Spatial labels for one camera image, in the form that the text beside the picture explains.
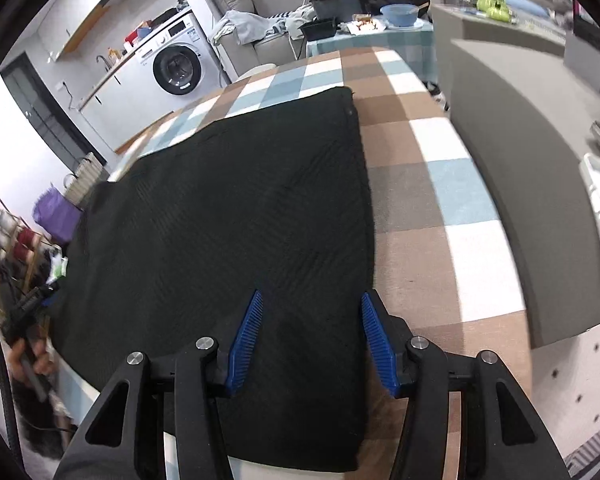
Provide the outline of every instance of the faucet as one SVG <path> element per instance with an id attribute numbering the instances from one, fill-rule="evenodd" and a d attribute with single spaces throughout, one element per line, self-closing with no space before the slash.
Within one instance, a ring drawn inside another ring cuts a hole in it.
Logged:
<path id="1" fill-rule="evenodd" d="M 109 70 L 111 70 L 111 63 L 109 61 L 107 61 L 107 58 L 105 58 L 102 54 L 98 54 L 96 56 L 96 63 L 100 62 L 100 58 L 102 58 L 102 60 L 104 61 L 104 65 L 105 65 L 104 70 L 106 72 L 108 72 Z"/>

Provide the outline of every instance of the checkered table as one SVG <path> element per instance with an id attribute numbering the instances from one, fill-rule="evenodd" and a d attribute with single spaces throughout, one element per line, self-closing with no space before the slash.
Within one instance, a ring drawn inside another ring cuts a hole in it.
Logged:
<path id="1" fill-rule="evenodd" d="M 438 64 L 436 62 L 436 43 L 433 24 L 424 22 L 422 28 L 413 30 L 389 30 L 373 34 L 336 34 L 332 38 L 309 41 L 306 44 L 306 56 L 318 56 L 336 50 L 355 47 L 378 46 L 397 52 L 409 65 L 421 81 L 438 82 Z"/>
<path id="2" fill-rule="evenodd" d="M 388 311 L 445 351 L 496 351 L 529 393 L 525 305 L 498 213 L 462 140 L 420 79 L 394 51 L 357 48 L 303 59 L 238 81 L 181 110 L 136 140 L 110 176 L 183 142 L 212 121 L 348 86 L 360 118 L 376 224 L 375 288 Z M 78 420 L 97 391 L 60 361 L 59 393 Z M 369 424 L 360 469 L 346 479 L 389 478 L 406 402 L 384 392 L 369 367 Z M 459 397 L 450 399 L 445 478 L 458 467 Z M 166 462 L 177 478 L 174 438 Z M 232 459 L 237 478 L 334 479 Z"/>

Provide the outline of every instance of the black tool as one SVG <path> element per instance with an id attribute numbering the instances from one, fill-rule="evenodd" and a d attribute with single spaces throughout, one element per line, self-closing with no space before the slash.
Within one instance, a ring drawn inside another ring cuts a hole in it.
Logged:
<path id="1" fill-rule="evenodd" d="M 568 480 L 538 413 L 498 355 L 442 351 L 390 316 L 378 293 L 362 298 L 366 338 L 382 385 L 409 397 L 390 480 L 442 478 L 449 392 L 462 393 L 459 480 Z"/>
<path id="2" fill-rule="evenodd" d="M 232 480 L 216 397 L 244 384 L 262 323 L 262 296 L 178 354 L 129 354 L 106 384 L 62 457 L 54 480 L 164 480 L 162 403 L 174 393 L 180 478 Z"/>
<path id="3" fill-rule="evenodd" d="M 33 371 L 36 356 L 30 342 L 40 337 L 38 321 L 47 306 L 46 300 L 57 292 L 59 287 L 58 280 L 49 285 L 37 286 L 13 308 L 7 309 L 6 319 L 2 324 L 2 335 L 7 345 L 13 346 L 19 339 L 24 339 L 25 351 L 20 363 L 40 402 L 46 400 L 51 384 L 45 376 L 36 375 Z"/>

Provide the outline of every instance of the person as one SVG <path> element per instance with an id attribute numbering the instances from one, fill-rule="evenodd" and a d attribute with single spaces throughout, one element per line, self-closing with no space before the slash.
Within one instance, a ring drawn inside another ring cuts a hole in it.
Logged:
<path id="1" fill-rule="evenodd" d="M 32 343 L 31 347 L 36 356 L 33 371 L 51 379 L 56 371 L 56 363 L 46 350 L 46 337 L 40 337 Z M 46 458 L 59 460 L 65 447 L 62 442 L 61 430 L 56 427 L 56 416 L 49 398 L 44 402 L 38 400 L 24 372 L 20 359 L 24 355 L 25 348 L 24 339 L 19 339 L 7 354 L 13 402 L 20 415 L 20 431 L 33 452 Z"/>
<path id="2" fill-rule="evenodd" d="M 7 365 L 11 371 L 11 377 L 31 387 L 29 379 L 24 373 L 20 359 L 25 351 L 24 339 L 18 339 L 16 344 L 9 350 L 7 355 Z M 51 355 L 46 351 L 46 338 L 40 338 L 32 345 L 33 353 L 36 356 L 36 362 L 33 364 L 33 371 L 36 374 L 51 376 L 56 371 L 56 365 L 51 359 Z"/>

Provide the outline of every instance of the teal tablecloth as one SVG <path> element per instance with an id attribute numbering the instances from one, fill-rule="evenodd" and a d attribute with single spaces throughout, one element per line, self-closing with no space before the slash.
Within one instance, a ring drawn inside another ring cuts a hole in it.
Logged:
<path id="1" fill-rule="evenodd" d="M 433 24 L 429 22 L 424 22 L 422 28 L 413 30 L 386 29 L 360 36 L 336 34 L 332 38 L 309 41 L 306 45 L 306 56 L 318 56 L 361 46 L 382 46 L 395 50 L 421 81 L 438 82 L 436 43 L 433 38 Z"/>

